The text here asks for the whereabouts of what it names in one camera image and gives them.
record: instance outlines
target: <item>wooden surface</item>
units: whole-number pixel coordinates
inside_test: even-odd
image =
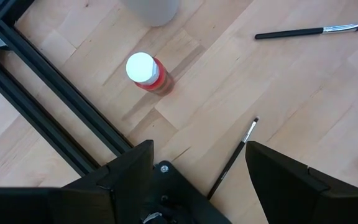
[[[117,0],[37,0],[17,28],[134,144],[155,141],[206,194],[256,115],[255,140],[358,186],[358,32],[255,41],[358,22],[351,0],[182,0],[150,28]],[[158,97],[126,77],[146,51],[177,81]],[[1,60],[104,164],[114,155],[12,53]],[[0,185],[64,185],[77,174],[0,95]],[[212,198],[234,223],[266,223],[244,151]]]

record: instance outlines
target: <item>makeup brush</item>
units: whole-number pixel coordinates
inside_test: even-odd
[[[256,117],[254,121],[251,124],[251,127],[249,128],[246,135],[242,138],[241,142],[238,144],[236,150],[234,150],[233,155],[230,157],[229,162],[224,166],[221,174],[219,175],[218,179],[215,181],[215,184],[213,185],[212,189],[209,191],[208,196],[206,197],[208,200],[211,199],[212,195],[215,193],[216,189],[218,189],[219,185],[221,184],[222,180],[226,176],[227,172],[229,172],[231,166],[233,165],[234,161],[236,161],[237,157],[239,156],[242,148],[245,146],[246,142],[249,139],[249,136],[251,135],[252,131],[254,130],[256,123],[258,122],[259,117]]]
[[[337,32],[357,32],[357,31],[358,31],[358,24],[348,24],[343,26],[319,27],[319,28],[310,28],[310,29],[271,32],[266,34],[257,34],[255,35],[255,39],[260,40],[260,39],[270,39],[270,38],[279,38],[279,37],[295,37],[299,35],[332,34]]]

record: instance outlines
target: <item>white bottle cap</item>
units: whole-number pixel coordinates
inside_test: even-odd
[[[139,52],[131,55],[126,70],[132,81],[142,85],[151,85],[158,79],[158,65],[147,53]]]

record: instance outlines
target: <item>bolt head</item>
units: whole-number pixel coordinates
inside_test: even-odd
[[[162,166],[162,167],[160,168],[160,170],[161,170],[161,172],[166,173],[166,172],[169,171],[169,167],[166,166],[166,165],[164,165],[164,166]]]

